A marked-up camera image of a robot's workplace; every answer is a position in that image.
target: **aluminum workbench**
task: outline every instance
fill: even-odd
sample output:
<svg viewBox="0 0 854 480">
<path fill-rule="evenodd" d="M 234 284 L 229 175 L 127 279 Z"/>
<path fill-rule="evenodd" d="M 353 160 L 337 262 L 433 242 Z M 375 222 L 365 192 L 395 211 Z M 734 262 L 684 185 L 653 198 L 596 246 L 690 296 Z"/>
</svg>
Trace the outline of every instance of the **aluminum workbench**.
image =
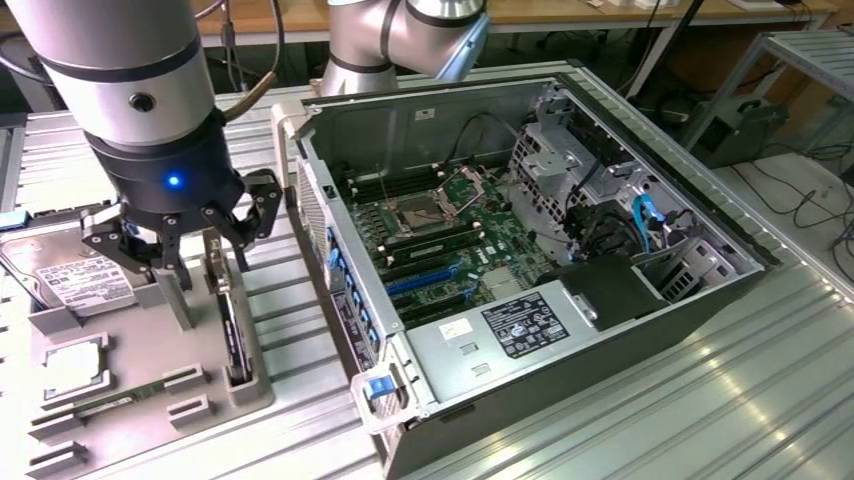
<svg viewBox="0 0 854 480">
<path fill-rule="evenodd" d="M 486 69 L 473 79 L 502 76 Z M 784 261 L 754 292 L 689 339 L 546 411 L 437 461 L 411 478 L 852 478 L 854 475 L 854 298 L 836 276 L 738 200 L 677 143 L 585 70 L 565 71 L 722 210 Z M 427 82 L 415 77 L 403 86 Z M 279 90 L 227 129 L 239 170 L 275 164 L 269 109 L 307 88 Z M 221 106 L 235 101 L 221 99 Z M 7 138 L 16 181 L 4 198 L 45 210 L 110 196 L 69 114 L 34 115 Z M 150 451 L 89 478 L 382 478 L 293 232 L 277 230 L 249 256 L 250 303 L 274 405 Z M 0 304 L 0 478 L 21 478 L 16 378 L 27 375 L 23 295 Z"/>
</svg>

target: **hard drive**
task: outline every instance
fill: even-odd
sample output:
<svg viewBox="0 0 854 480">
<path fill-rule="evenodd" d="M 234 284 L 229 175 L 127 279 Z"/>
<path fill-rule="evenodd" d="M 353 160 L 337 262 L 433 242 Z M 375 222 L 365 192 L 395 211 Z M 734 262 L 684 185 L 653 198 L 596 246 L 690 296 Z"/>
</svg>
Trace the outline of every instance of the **hard drive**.
<svg viewBox="0 0 854 480">
<path fill-rule="evenodd" d="M 137 303 L 134 288 L 151 283 L 83 244 L 77 221 L 4 233 L 0 264 L 38 310 L 65 305 L 85 317 Z"/>
</svg>

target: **hard drive label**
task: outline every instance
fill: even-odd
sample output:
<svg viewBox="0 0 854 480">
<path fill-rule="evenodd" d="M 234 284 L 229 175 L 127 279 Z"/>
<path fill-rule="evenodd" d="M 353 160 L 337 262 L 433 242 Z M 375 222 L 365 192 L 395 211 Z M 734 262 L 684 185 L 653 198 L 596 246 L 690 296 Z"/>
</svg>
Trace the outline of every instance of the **hard drive label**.
<svg viewBox="0 0 854 480">
<path fill-rule="evenodd" d="M 122 268 L 105 257 L 42 268 L 37 275 L 71 310 L 134 295 Z"/>
<path fill-rule="evenodd" d="M 540 292 L 481 313 L 510 358 L 524 357 L 570 336 Z"/>
</svg>

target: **motherboard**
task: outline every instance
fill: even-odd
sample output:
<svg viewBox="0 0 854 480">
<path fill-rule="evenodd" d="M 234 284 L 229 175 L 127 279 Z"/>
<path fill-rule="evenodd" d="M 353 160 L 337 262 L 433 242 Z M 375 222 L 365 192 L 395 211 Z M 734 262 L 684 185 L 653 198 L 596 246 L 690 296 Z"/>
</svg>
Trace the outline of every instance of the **motherboard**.
<svg viewBox="0 0 854 480">
<path fill-rule="evenodd" d="M 417 176 L 354 185 L 350 203 L 407 328 L 528 290 L 556 267 L 493 172 L 460 165 Z"/>
</svg>

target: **white label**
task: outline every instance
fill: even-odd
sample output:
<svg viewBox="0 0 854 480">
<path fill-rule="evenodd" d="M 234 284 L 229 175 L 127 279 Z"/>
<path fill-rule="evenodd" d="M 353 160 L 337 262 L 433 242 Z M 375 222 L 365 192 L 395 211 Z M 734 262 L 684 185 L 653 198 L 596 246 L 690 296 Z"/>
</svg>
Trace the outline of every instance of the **white label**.
<svg viewBox="0 0 854 480">
<path fill-rule="evenodd" d="M 89 410 L 81 412 L 77 416 L 81 418 L 91 417 L 98 412 L 103 412 L 105 410 L 110 410 L 111 408 L 121 407 L 134 401 L 134 397 L 122 397 L 119 400 L 114 400 L 113 402 L 107 402 L 98 407 L 93 407 Z"/>
<path fill-rule="evenodd" d="M 445 248 L 445 245 L 437 245 L 435 247 L 426 248 L 425 250 L 419 250 L 418 252 L 410 253 L 410 258 L 423 257 L 431 253 L 441 252 Z"/>
<path fill-rule="evenodd" d="M 468 318 L 461 318 L 460 320 L 454 320 L 452 323 L 439 325 L 439 331 L 442 332 L 445 339 L 452 340 L 461 335 L 472 333 L 472 323 L 469 323 Z"/>
<path fill-rule="evenodd" d="M 105 257 L 43 268 L 37 275 L 71 310 L 134 295 L 122 268 Z"/>
<path fill-rule="evenodd" d="M 435 108 L 426 108 L 425 110 L 415 110 L 415 121 L 430 120 L 437 116 Z"/>
</svg>

